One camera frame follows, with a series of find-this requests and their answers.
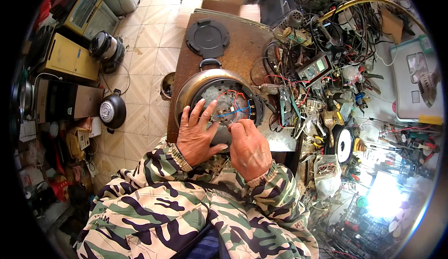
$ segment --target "black pot handle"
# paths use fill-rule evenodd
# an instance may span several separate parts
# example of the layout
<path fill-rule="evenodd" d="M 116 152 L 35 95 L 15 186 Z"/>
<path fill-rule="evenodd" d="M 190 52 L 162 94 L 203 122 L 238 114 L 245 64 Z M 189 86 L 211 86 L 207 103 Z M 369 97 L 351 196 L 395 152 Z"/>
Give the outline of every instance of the black pot handle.
<path fill-rule="evenodd" d="M 216 64 L 216 65 L 220 66 L 220 68 L 222 68 L 220 61 L 218 61 L 216 59 L 204 59 L 199 63 L 199 69 L 202 71 L 203 65 L 212 65 L 212 64 Z"/>

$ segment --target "finger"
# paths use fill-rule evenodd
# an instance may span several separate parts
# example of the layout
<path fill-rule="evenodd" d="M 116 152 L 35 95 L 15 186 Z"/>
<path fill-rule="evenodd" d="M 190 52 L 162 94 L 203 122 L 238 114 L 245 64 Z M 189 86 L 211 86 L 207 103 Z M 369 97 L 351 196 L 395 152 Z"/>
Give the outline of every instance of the finger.
<path fill-rule="evenodd" d="M 188 125 L 190 126 L 196 126 L 198 123 L 199 114 L 201 114 L 201 110 L 205 105 L 205 99 L 201 99 L 198 101 L 198 103 L 194 106 L 193 111 L 190 114 L 190 121 L 188 121 Z"/>
<path fill-rule="evenodd" d="M 251 119 L 240 119 L 237 122 L 243 125 L 244 131 L 247 136 L 258 132 L 257 128 L 254 125 L 254 121 L 252 121 Z"/>
<path fill-rule="evenodd" d="M 199 119 L 199 123 L 198 123 L 199 126 L 203 127 L 204 129 L 206 128 L 207 122 L 210 120 L 210 116 L 213 113 L 213 111 L 215 110 L 217 104 L 218 104 L 218 101 L 216 99 L 214 99 L 207 106 L 207 108 L 202 113 L 201 118 Z"/>
<path fill-rule="evenodd" d="M 190 111 L 190 106 L 187 105 L 184 107 L 184 110 L 182 111 L 182 117 L 181 117 L 181 126 L 188 124 L 188 112 Z"/>
<path fill-rule="evenodd" d="M 230 133 L 232 135 L 232 142 L 238 143 L 243 139 L 247 139 L 246 132 L 241 123 L 233 123 L 230 127 Z"/>
<path fill-rule="evenodd" d="M 210 136 L 213 138 L 215 137 L 216 132 L 218 131 L 220 124 L 218 121 L 213 122 L 211 126 L 207 129 L 207 132 L 210 134 Z"/>
<path fill-rule="evenodd" d="M 215 145 L 214 147 L 210 147 L 210 149 L 208 150 L 208 158 L 210 158 L 211 156 L 218 154 L 219 152 L 221 152 L 222 150 L 227 148 L 227 144 L 224 143 L 220 143 Z"/>

